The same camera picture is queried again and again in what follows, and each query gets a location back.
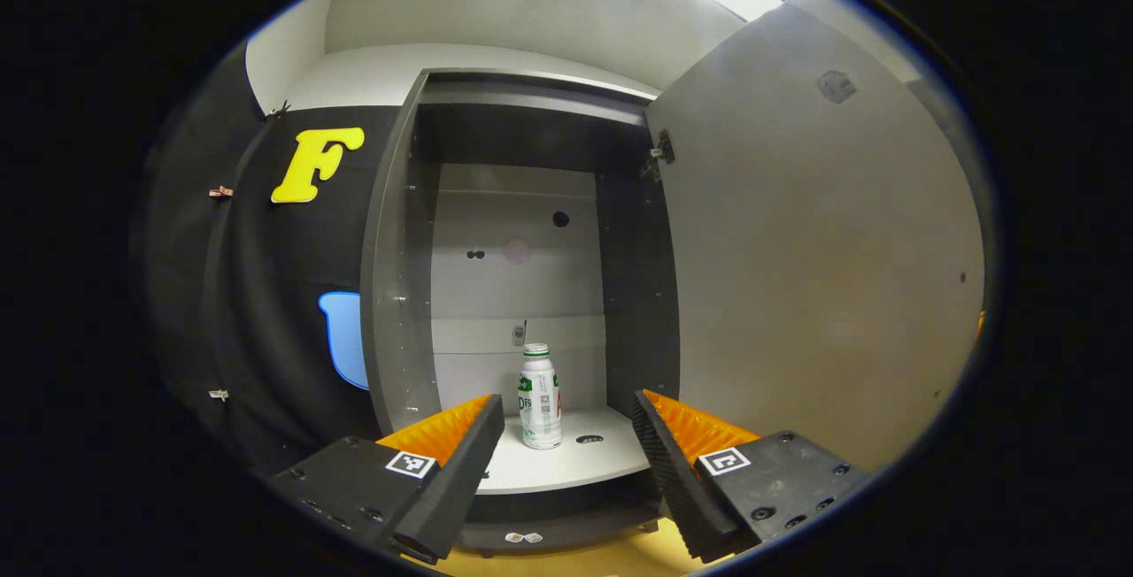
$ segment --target bottle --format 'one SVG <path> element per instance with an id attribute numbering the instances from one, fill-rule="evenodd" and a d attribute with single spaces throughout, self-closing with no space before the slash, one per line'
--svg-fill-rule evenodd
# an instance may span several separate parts
<path id="1" fill-rule="evenodd" d="M 562 407 L 559 376 L 551 363 L 551 349 L 542 342 L 523 346 L 523 368 L 519 373 L 519 417 L 523 443 L 533 449 L 553 449 L 562 442 Z"/>

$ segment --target open cabinet door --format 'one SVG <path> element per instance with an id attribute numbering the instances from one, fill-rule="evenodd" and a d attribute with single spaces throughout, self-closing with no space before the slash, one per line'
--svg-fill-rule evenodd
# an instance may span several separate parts
<path id="1" fill-rule="evenodd" d="M 972 190 L 927 110 L 784 5 L 646 113 L 675 153 L 680 400 L 867 468 L 896 459 L 957 382 L 983 300 Z"/>

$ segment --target orange foam pad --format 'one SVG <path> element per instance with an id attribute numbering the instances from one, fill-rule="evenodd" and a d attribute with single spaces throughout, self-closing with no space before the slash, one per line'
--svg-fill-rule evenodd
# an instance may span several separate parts
<path id="1" fill-rule="evenodd" d="M 642 389 L 642 391 L 653 406 L 657 408 L 661 418 L 665 421 L 665 425 L 668 426 L 673 439 L 681 447 L 681 452 L 684 453 L 689 466 L 696 463 L 697 457 L 705 453 L 759 440 L 755 433 L 729 424 L 684 402 L 666 398 L 661 393 L 648 391 L 648 389 Z"/>
<path id="2" fill-rule="evenodd" d="M 429 416 L 382 438 L 377 443 L 399 451 L 436 458 L 437 464 L 444 466 L 452 452 L 457 451 L 460 441 L 465 440 L 465 434 L 476 422 L 476 416 L 480 415 L 480 409 L 489 398 L 491 393 Z"/>

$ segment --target blue shape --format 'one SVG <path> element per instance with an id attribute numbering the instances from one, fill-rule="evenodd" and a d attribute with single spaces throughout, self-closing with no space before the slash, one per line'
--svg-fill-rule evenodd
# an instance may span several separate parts
<path id="1" fill-rule="evenodd" d="M 318 297 L 318 308 L 326 314 L 326 339 L 331 362 L 342 380 L 369 390 L 366 360 L 361 355 L 361 296 L 352 291 L 329 291 Z"/>

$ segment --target yellow letter f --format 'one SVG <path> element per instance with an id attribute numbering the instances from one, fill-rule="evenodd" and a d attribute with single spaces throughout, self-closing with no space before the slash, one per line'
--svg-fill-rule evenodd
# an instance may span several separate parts
<path id="1" fill-rule="evenodd" d="M 358 150 L 365 135 L 361 128 L 331 128 L 325 130 L 304 130 L 295 141 L 299 142 L 291 164 L 288 166 L 283 183 L 272 190 L 272 203 L 307 203 L 318 194 L 312 181 L 315 170 L 323 181 L 334 176 L 342 161 L 342 145 L 348 150 Z"/>

